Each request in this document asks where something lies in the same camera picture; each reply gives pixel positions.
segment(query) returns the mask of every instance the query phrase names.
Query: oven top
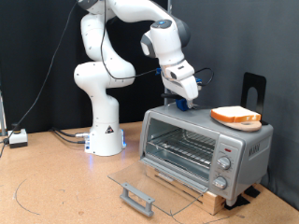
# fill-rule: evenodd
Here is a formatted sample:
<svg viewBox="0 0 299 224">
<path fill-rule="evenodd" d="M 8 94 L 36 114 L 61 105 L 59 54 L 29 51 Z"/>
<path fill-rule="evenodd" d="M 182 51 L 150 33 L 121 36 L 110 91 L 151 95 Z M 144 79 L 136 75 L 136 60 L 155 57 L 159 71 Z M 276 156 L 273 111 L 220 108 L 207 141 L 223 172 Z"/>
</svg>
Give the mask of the oven top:
<svg viewBox="0 0 299 224">
<path fill-rule="evenodd" d="M 151 109 L 150 111 L 175 119 L 180 119 L 194 125 L 199 125 L 217 133 L 223 133 L 228 136 L 237 137 L 245 141 L 255 139 L 257 136 L 263 135 L 263 133 L 273 132 L 271 125 L 264 125 L 261 130 L 252 133 L 235 130 L 220 124 L 210 117 L 210 109 L 191 109 L 188 111 L 181 111 L 177 108 L 175 103 L 159 106 Z"/>
</svg>

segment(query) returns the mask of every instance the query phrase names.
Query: robot logo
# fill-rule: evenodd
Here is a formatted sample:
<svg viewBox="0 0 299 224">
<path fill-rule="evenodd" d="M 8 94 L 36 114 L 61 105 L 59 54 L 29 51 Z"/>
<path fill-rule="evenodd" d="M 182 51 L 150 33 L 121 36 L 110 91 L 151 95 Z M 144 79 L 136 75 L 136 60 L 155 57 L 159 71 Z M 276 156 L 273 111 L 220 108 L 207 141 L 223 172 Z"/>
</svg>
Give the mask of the robot logo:
<svg viewBox="0 0 299 224">
<path fill-rule="evenodd" d="M 106 130 L 106 133 L 114 133 L 113 129 L 111 128 L 111 126 L 109 126 Z"/>
</svg>

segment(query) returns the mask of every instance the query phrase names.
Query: oven foot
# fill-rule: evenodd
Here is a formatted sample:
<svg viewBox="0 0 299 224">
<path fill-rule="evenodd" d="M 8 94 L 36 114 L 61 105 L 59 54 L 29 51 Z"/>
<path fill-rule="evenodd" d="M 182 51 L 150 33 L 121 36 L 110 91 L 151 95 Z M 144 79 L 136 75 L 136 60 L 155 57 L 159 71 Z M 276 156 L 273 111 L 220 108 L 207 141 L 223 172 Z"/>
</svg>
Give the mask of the oven foot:
<svg viewBox="0 0 299 224">
<path fill-rule="evenodd" d="M 235 202 L 236 202 L 236 199 L 237 198 L 234 198 L 234 199 L 232 199 L 232 200 L 226 200 L 226 204 L 228 205 L 228 206 L 233 206 L 234 204 L 235 204 Z"/>
</svg>

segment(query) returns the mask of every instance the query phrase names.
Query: oven door handle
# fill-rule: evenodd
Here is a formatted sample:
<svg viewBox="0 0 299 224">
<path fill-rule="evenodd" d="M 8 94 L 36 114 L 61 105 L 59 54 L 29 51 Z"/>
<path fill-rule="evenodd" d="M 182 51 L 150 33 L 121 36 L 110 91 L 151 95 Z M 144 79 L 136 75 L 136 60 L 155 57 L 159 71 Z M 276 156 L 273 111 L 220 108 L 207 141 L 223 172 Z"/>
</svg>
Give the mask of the oven door handle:
<svg viewBox="0 0 299 224">
<path fill-rule="evenodd" d="M 141 192 L 140 190 L 134 188 L 133 186 L 129 185 L 128 183 L 123 183 L 121 185 L 123 187 L 123 192 L 121 194 L 121 198 L 131 205 L 134 209 L 137 211 L 141 212 L 142 214 L 152 217 L 153 216 L 153 211 L 151 211 L 152 203 L 155 202 L 153 198 L 150 196 L 146 195 L 145 193 Z M 129 197 L 129 191 L 132 192 L 134 195 L 137 197 L 141 198 L 146 202 L 146 206 L 142 206 L 140 203 L 137 203 L 133 199 Z"/>
</svg>

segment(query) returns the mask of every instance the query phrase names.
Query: oven rack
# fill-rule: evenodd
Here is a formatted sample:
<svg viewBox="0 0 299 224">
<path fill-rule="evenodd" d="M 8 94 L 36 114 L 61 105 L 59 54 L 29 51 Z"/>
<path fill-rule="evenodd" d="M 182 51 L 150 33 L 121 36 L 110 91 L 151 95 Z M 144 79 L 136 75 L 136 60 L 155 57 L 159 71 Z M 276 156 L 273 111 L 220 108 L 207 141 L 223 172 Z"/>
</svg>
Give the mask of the oven rack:
<svg viewBox="0 0 299 224">
<path fill-rule="evenodd" d="M 148 141 L 148 144 L 209 169 L 216 141 L 198 133 L 176 129 Z"/>
</svg>

